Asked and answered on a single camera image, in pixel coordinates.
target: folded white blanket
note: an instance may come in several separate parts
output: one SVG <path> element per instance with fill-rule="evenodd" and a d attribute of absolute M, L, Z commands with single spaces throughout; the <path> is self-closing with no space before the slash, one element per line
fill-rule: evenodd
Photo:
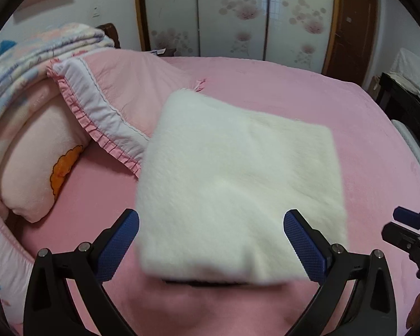
<path fill-rule="evenodd" d="M 142 269 L 164 279 L 273 284 L 305 278 L 283 232 L 290 209 L 329 242 L 347 244 L 328 128 L 186 89 L 163 108 L 144 156 L 136 208 Z"/>

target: blue textured pad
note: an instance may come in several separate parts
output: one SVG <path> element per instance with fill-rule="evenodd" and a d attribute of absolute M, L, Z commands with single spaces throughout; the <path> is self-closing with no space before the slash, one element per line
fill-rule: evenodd
<path fill-rule="evenodd" d="M 394 220 L 420 230 L 420 214 L 417 212 L 407 210 L 403 207 L 397 207 L 394 210 Z"/>
<path fill-rule="evenodd" d="M 309 279 L 322 284 L 326 278 L 326 260 L 290 211 L 285 215 L 283 228 Z"/>
<path fill-rule="evenodd" d="M 135 235 L 137 235 L 139 226 L 138 214 L 132 210 L 98 258 L 95 277 L 99 283 L 112 279 Z"/>

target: pink bed sheet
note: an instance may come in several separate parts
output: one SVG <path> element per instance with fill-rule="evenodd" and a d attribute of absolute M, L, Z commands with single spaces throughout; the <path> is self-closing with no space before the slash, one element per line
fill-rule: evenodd
<path fill-rule="evenodd" d="M 355 84 L 269 62 L 166 61 L 196 78 L 207 78 L 204 94 L 332 130 L 344 182 L 349 250 L 384 251 L 394 283 L 399 335 L 404 334 L 420 281 L 408 256 L 383 242 L 380 232 L 395 207 L 420 211 L 420 166 L 381 109 Z M 136 190 L 129 170 L 92 143 L 70 173 L 50 215 L 39 223 L 24 224 L 20 241 L 34 256 L 42 247 L 70 251 L 82 241 L 95 239 L 125 208 L 133 208 Z M 166 285 L 141 273 L 136 250 L 131 248 L 105 288 L 141 336 L 279 336 L 297 320 L 317 285 L 309 281 L 251 289 Z M 77 291 L 73 297 L 85 324 L 96 331 Z"/>

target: folded blanket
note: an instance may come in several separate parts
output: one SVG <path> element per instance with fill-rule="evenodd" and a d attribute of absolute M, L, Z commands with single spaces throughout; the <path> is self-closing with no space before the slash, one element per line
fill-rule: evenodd
<path fill-rule="evenodd" d="M 58 29 L 37 34 L 12 47 L 0 56 L 0 165 L 12 140 L 25 122 L 53 97 L 41 92 L 25 97 L 25 90 L 46 78 L 51 58 L 64 60 L 87 51 L 113 46 L 113 41 L 99 29 L 70 23 Z M 0 199 L 0 215 L 5 219 L 8 208 Z"/>
<path fill-rule="evenodd" d="M 190 90 L 166 102 L 137 190 L 142 269 L 175 280 L 274 284 L 306 273 L 283 232 L 298 209 L 347 244 L 330 130 Z"/>

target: metal screw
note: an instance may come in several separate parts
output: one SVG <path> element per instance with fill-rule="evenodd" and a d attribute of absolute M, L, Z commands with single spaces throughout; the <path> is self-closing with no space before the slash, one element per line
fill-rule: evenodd
<path fill-rule="evenodd" d="M 384 258 L 384 253 L 381 250 L 376 249 L 374 254 L 378 259 Z"/>
<path fill-rule="evenodd" d="M 90 249 L 90 242 L 82 242 L 78 246 L 78 250 L 79 251 L 82 251 L 82 252 L 85 252 L 88 249 Z"/>
<path fill-rule="evenodd" d="M 40 249 L 38 252 L 38 256 L 40 256 L 41 258 L 43 258 L 47 254 L 48 254 L 48 249 L 45 249 L 45 248 Z"/>
<path fill-rule="evenodd" d="M 333 244 L 332 249 L 337 254 L 343 253 L 345 250 L 341 244 Z"/>

